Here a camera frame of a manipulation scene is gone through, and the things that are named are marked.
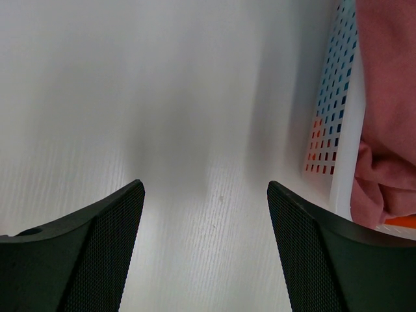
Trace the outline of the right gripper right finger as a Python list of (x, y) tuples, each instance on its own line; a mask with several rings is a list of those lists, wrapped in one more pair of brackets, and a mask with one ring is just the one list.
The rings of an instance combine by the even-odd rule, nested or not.
[(415, 241), (368, 229), (276, 181), (267, 200), (293, 311), (414, 311)]

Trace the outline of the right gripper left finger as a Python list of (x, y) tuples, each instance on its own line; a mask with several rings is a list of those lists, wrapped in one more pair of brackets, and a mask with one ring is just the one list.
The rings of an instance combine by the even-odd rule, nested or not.
[(117, 311), (144, 205), (134, 180), (52, 222), (1, 237), (2, 311)]

